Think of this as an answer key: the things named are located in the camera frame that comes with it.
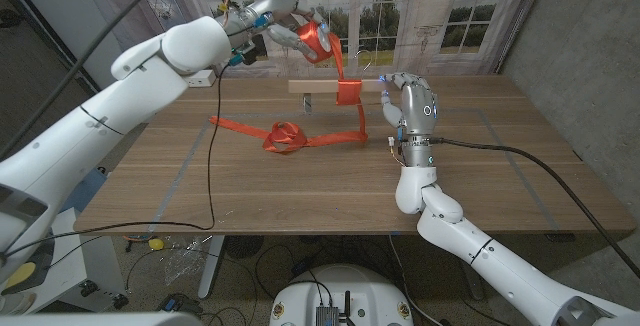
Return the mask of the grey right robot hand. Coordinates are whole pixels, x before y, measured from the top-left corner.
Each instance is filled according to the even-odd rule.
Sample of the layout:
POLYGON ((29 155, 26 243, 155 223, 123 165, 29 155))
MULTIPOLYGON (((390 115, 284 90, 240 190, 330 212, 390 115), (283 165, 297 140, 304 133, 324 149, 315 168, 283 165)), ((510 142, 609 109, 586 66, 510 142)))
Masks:
POLYGON ((438 97, 421 76, 406 72, 381 75, 379 79, 393 83, 401 91, 401 106, 391 103, 389 92, 381 93, 382 111, 394 128, 404 128, 407 135, 432 135, 437 121, 438 97))

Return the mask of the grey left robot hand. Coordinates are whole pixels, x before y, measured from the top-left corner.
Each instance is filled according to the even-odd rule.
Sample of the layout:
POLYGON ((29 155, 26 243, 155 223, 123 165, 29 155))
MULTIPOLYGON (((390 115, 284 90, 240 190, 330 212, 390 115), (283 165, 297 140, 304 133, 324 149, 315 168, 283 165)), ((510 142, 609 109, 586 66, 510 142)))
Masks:
POLYGON ((259 0, 231 6, 216 17, 229 36, 232 60, 251 65, 259 54, 255 38, 262 34, 297 50, 311 63, 332 55, 331 32, 321 13, 300 0, 259 0))

